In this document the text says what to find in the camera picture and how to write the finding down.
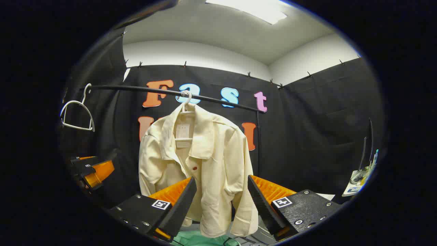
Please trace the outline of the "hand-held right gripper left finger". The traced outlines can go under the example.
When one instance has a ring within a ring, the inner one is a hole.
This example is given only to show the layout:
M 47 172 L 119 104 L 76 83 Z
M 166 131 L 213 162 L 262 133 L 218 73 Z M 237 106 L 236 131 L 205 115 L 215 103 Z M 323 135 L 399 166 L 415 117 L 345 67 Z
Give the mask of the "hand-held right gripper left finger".
M 149 196 L 136 194 L 107 212 L 141 235 L 170 243 L 179 233 L 196 192 L 195 178 L 190 177 Z

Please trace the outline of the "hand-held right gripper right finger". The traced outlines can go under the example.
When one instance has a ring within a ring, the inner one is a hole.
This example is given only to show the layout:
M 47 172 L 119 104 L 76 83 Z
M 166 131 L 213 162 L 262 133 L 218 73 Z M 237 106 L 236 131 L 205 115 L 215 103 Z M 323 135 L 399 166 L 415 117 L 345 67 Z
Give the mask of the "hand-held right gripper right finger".
M 281 241 L 332 217 L 341 205 L 311 191 L 295 192 L 248 175 L 247 188 L 268 232 Z

